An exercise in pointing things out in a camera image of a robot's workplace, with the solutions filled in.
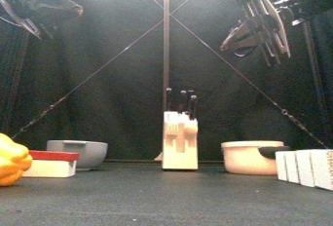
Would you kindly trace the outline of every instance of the knife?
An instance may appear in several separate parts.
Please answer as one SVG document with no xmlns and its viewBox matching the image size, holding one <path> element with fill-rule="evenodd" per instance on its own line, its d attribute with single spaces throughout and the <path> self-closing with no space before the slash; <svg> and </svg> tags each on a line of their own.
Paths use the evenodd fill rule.
<svg viewBox="0 0 333 226">
<path fill-rule="evenodd" d="M 186 97 L 186 114 L 188 115 L 188 109 L 190 109 L 190 100 L 191 100 L 191 96 L 194 95 L 194 91 L 188 90 L 187 91 L 187 97 Z"/>
<path fill-rule="evenodd" d="M 188 117 L 191 121 L 195 120 L 195 113 L 196 113 L 196 96 L 191 95 L 188 102 Z"/>
<path fill-rule="evenodd" d="M 179 114 L 181 114 L 184 112 L 186 101 L 187 101 L 186 91 L 181 90 L 180 91 L 180 102 L 179 102 L 179 105 L 177 105 L 177 113 Z"/>
<path fill-rule="evenodd" d="M 165 111 L 171 110 L 171 88 L 165 89 Z"/>
</svg>

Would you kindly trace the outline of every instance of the yellow bell pepper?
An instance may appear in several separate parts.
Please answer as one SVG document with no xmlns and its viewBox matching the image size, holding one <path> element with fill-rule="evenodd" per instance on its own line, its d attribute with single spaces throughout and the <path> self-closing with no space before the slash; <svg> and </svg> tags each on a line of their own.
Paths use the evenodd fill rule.
<svg viewBox="0 0 333 226">
<path fill-rule="evenodd" d="M 0 186 L 10 186 L 22 177 L 30 164 L 26 147 L 0 133 Z"/>
</svg>

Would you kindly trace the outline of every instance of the knife block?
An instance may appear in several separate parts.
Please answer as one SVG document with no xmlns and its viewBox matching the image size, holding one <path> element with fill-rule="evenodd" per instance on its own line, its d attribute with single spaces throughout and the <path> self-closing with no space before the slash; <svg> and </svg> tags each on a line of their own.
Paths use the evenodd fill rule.
<svg viewBox="0 0 333 226">
<path fill-rule="evenodd" d="M 164 112 L 163 170 L 198 169 L 198 121 L 176 112 Z"/>
</svg>

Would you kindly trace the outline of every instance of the white pot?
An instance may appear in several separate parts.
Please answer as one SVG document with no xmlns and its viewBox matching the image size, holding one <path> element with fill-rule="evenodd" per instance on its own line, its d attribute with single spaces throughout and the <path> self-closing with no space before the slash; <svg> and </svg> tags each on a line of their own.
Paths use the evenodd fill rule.
<svg viewBox="0 0 333 226">
<path fill-rule="evenodd" d="M 259 149 L 280 146 L 283 142 L 266 140 L 220 143 L 226 170 L 238 174 L 276 174 L 275 160 L 264 157 Z"/>
<path fill-rule="evenodd" d="M 79 140 L 48 140 L 46 151 L 77 152 L 77 170 L 96 169 L 105 159 L 108 144 Z"/>
</svg>

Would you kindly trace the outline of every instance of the metal pole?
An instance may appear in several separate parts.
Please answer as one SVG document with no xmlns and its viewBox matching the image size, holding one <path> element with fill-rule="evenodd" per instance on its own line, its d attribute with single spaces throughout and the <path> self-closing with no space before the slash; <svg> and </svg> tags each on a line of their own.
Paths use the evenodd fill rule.
<svg viewBox="0 0 333 226">
<path fill-rule="evenodd" d="M 163 110 L 167 111 L 167 88 L 168 88 L 168 39 L 169 39 L 169 6 L 168 0 L 164 0 L 164 78 L 163 78 Z"/>
<path fill-rule="evenodd" d="M 315 52 L 315 45 L 313 42 L 313 23 L 311 21 L 307 21 L 303 23 L 303 33 L 306 38 L 306 44 L 307 44 L 307 52 L 309 52 L 309 64 L 310 64 L 310 70 L 311 70 L 311 78 L 315 88 L 315 98 L 318 103 L 318 111 L 321 115 L 321 125 L 322 130 L 325 133 L 325 139 L 331 140 L 333 138 L 333 131 L 330 126 L 330 119 L 327 114 L 327 105 L 326 105 L 326 97 L 323 93 L 323 86 L 321 81 L 321 74 L 319 74 L 319 67 L 318 67 L 318 55 Z"/>
</svg>

